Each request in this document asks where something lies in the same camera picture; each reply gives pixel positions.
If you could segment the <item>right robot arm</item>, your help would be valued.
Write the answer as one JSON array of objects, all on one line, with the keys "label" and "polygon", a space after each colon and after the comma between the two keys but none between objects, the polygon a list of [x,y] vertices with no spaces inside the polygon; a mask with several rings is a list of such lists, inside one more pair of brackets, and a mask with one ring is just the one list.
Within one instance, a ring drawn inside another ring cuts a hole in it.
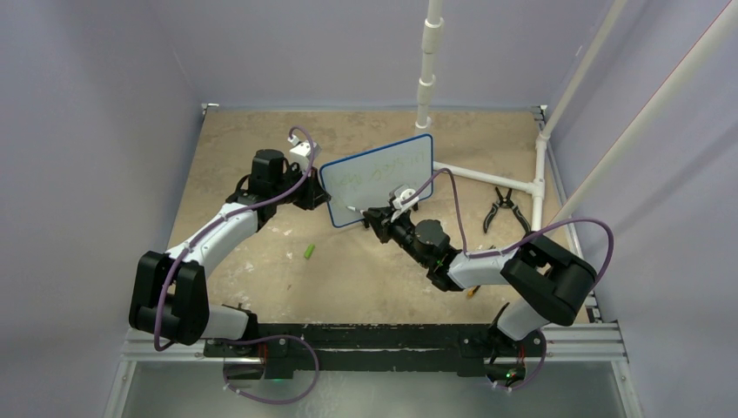
[{"label": "right robot arm", "polygon": [[442,292],[509,285],[519,299],[502,309],[488,334],[491,348],[510,354],[531,332],[550,323],[570,326],[594,287],[597,273],[585,260],[543,234],[490,253],[464,253],[452,246],[436,219],[413,223],[390,207],[361,210],[381,243],[392,241],[426,269]]}]

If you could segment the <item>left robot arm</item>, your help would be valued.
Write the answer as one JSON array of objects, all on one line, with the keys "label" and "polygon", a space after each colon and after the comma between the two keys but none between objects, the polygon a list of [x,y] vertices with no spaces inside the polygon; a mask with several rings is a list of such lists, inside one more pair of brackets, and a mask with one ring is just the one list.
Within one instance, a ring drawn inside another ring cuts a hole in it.
[{"label": "left robot arm", "polygon": [[209,301],[210,273],[238,245],[259,232],[281,205],[311,211],[329,201],[305,144],[288,155],[256,152],[249,174],[239,180],[218,213],[190,238],[163,253],[149,251],[138,261],[128,316],[130,327],[152,334],[156,350],[199,340],[225,340],[236,355],[259,344],[256,314]]}]

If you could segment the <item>black handled pliers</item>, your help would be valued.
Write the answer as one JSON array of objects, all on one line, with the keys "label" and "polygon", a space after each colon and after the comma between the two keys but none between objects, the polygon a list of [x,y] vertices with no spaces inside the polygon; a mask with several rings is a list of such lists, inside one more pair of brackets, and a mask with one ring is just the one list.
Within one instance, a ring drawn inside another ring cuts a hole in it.
[{"label": "black handled pliers", "polygon": [[524,235],[531,233],[532,229],[530,223],[522,214],[520,207],[512,200],[513,189],[508,188],[505,194],[502,193],[498,186],[495,186],[494,190],[497,199],[492,203],[489,212],[486,214],[486,217],[482,222],[483,233],[488,233],[490,231],[491,224],[501,209],[507,209],[513,214],[522,227]]}]

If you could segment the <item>yellow handled pliers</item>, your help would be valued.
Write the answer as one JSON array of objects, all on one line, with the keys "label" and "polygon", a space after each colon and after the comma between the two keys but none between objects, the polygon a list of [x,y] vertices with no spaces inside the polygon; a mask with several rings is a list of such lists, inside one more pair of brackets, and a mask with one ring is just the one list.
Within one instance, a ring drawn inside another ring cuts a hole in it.
[{"label": "yellow handled pliers", "polygon": [[476,294],[476,293],[477,293],[477,292],[478,292],[479,290],[480,290],[480,286],[476,286],[476,287],[473,287],[473,288],[471,288],[471,289],[470,289],[470,290],[469,290],[469,291],[468,291],[468,292],[466,293],[466,297],[467,297],[468,299],[471,299],[471,298],[473,298],[473,297],[475,296],[475,294]]}]

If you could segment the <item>green marker cap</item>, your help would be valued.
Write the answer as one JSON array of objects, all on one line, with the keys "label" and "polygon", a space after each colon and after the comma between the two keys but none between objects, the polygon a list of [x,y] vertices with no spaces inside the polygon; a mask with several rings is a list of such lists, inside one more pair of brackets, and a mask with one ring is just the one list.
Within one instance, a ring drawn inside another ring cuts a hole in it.
[{"label": "green marker cap", "polygon": [[310,258],[312,257],[312,255],[313,255],[313,253],[314,253],[314,250],[315,250],[315,248],[316,248],[316,246],[315,246],[314,244],[310,244],[310,245],[309,245],[309,246],[308,246],[308,247],[306,248],[306,250],[305,250],[305,253],[304,253],[304,258],[305,258],[306,260],[309,260],[309,259],[310,259]]}]

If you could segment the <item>blue framed whiteboard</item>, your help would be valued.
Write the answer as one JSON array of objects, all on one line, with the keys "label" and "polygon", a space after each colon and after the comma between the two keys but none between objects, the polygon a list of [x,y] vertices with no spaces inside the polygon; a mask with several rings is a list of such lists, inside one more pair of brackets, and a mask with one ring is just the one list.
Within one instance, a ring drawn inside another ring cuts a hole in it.
[{"label": "blue framed whiteboard", "polygon": [[323,164],[322,186],[331,195],[332,226],[341,228],[362,220],[346,206],[387,206],[400,185],[418,190],[433,174],[433,137],[426,133]]}]

